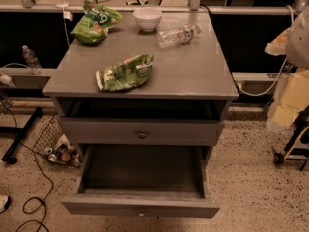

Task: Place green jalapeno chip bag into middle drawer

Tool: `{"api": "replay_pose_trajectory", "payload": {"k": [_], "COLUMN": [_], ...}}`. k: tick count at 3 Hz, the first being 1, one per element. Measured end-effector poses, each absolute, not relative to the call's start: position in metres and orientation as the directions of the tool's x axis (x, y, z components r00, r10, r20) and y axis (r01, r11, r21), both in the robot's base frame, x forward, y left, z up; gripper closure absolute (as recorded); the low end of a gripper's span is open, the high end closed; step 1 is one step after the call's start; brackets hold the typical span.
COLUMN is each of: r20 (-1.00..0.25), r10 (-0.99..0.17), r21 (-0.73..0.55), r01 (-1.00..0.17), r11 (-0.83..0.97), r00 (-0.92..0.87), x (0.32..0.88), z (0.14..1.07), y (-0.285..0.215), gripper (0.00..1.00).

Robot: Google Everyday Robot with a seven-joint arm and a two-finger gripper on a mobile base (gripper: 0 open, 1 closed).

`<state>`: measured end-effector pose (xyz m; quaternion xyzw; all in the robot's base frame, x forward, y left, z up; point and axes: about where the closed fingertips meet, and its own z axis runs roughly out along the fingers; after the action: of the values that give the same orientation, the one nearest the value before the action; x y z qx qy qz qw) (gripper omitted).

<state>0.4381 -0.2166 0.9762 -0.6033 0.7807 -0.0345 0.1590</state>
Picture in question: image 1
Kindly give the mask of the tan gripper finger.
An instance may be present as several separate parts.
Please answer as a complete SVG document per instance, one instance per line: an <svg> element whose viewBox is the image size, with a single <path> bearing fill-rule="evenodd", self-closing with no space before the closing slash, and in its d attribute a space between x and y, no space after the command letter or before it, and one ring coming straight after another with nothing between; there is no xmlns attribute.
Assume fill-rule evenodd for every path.
<svg viewBox="0 0 309 232"><path fill-rule="evenodd" d="M267 129L280 132L288 129L301 111L309 105L309 70L297 69L278 81L274 102L267 114Z"/></svg>
<svg viewBox="0 0 309 232"><path fill-rule="evenodd" d="M267 44L264 49L264 52L273 55L285 55L286 54L286 44L287 37L290 33L290 29L287 28L283 32L281 32L274 40Z"/></svg>

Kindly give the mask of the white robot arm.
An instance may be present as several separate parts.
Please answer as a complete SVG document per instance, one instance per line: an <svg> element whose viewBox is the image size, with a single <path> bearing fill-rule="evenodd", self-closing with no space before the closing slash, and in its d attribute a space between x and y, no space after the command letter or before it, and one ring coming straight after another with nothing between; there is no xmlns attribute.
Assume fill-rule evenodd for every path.
<svg viewBox="0 0 309 232"><path fill-rule="evenodd" d="M291 26L267 44L265 53L285 55L296 67L295 73L282 74L274 92L274 101L267 114L267 128L283 131L309 105L309 7Z"/></svg>

